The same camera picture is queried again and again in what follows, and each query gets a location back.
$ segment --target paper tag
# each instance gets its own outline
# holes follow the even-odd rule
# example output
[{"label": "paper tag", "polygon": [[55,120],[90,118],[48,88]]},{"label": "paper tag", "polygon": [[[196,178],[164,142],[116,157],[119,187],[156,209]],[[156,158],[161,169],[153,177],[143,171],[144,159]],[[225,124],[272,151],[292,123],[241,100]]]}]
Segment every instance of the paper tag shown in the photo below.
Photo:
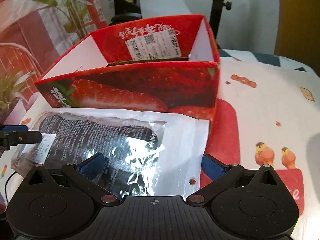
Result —
[{"label": "paper tag", "polygon": [[125,42],[133,60],[180,57],[181,51],[174,29],[149,33]]},{"label": "paper tag", "polygon": [[32,144],[27,144],[21,155],[25,155],[28,153],[32,153],[32,161],[35,163],[39,163],[39,164],[44,164],[49,150],[51,148],[51,145],[54,141],[54,139],[56,138],[56,134],[49,134],[49,133],[41,133],[42,134],[42,141],[41,143],[37,144],[37,143],[32,143]]}]

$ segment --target plastic bag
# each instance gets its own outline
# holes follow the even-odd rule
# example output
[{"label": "plastic bag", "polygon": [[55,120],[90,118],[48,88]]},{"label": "plastic bag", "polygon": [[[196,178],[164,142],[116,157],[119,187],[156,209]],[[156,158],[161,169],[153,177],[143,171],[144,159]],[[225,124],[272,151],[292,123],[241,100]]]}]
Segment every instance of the plastic bag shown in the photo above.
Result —
[{"label": "plastic bag", "polygon": [[22,146],[12,158],[12,168],[25,176],[35,163],[59,169],[101,152],[106,165],[98,185],[120,199],[125,195],[154,195],[164,126],[162,121],[44,112],[32,128],[42,133],[42,142]]}]

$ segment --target metal screw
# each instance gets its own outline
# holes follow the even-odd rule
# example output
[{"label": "metal screw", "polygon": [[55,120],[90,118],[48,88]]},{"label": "metal screw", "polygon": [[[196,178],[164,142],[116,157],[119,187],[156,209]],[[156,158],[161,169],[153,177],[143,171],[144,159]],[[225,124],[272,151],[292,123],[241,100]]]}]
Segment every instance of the metal screw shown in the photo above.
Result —
[{"label": "metal screw", "polygon": [[101,197],[101,201],[104,203],[112,203],[117,200],[117,197],[114,195],[104,195]]},{"label": "metal screw", "polygon": [[189,200],[194,203],[201,203],[204,201],[204,196],[201,195],[191,195]]}]

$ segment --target barcode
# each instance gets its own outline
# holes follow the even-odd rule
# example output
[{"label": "barcode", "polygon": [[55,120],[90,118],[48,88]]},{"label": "barcode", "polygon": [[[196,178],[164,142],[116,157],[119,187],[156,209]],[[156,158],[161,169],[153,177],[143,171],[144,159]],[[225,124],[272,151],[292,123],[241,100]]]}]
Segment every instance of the barcode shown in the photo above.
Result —
[{"label": "barcode", "polygon": [[176,51],[176,55],[179,56],[180,52],[178,50],[178,47],[179,47],[178,41],[177,41],[176,37],[174,37],[174,36],[170,36],[170,38],[171,38],[172,46],[173,46],[174,50]]},{"label": "barcode", "polygon": [[146,44],[147,44],[147,45],[152,44],[152,43],[156,43],[153,34],[144,36],[144,40],[146,41]]},{"label": "barcode", "polygon": [[131,46],[132,46],[133,51],[134,51],[134,53],[135,53],[135,55],[137,57],[137,60],[142,60],[142,55],[140,53],[140,50],[139,50],[138,45],[137,45],[135,40],[131,41]]},{"label": "barcode", "polygon": [[169,35],[174,35],[174,34],[176,34],[175,31],[174,31],[174,29],[169,29],[168,32],[169,32]]}]

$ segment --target white wall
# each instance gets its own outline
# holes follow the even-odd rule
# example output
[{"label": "white wall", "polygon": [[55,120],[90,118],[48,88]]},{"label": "white wall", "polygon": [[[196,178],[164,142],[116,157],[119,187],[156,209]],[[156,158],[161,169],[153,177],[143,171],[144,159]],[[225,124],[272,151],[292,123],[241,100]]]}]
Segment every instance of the white wall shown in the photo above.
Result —
[{"label": "white wall", "polygon": [[[100,0],[107,21],[114,15],[113,1]],[[210,18],[212,0],[184,0],[191,13]],[[278,30],[279,0],[225,0],[217,42],[224,49],[273,54]]]}]

